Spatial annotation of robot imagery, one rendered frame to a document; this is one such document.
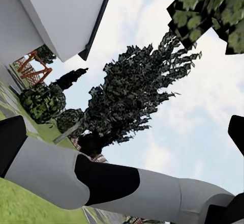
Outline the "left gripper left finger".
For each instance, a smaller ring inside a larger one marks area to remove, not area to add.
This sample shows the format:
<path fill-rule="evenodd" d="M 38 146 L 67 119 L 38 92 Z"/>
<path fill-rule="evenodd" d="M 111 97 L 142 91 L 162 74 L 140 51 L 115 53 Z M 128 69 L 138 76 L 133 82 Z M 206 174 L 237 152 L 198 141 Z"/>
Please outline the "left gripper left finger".
<path fill-rule="evenodd" d="M 23 116 L 16 115 L 0 121 L 0 176 L 26 136 Z"/>

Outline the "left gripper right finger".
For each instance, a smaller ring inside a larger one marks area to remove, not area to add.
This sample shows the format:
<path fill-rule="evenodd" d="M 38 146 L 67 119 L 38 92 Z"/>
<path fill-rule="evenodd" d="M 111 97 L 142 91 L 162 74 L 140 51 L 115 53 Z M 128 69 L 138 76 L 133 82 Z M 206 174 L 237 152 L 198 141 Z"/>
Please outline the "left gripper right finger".
<path fill-rule="evenodd" d="M 244 117 L 232 115 L 228 133 L 244 156 Z"/>

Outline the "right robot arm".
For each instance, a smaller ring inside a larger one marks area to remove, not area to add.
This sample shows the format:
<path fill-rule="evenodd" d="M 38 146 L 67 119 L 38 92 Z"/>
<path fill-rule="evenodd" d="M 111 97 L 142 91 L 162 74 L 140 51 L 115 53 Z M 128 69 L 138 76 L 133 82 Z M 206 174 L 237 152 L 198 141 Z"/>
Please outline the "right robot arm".
<path fill-rule="evenodd" d="M 174 224 L 214 224 L 235 197 L 211 183 L 93 161 L 27 135 L 0 177 L 62 209 L 88 206 Z"/>

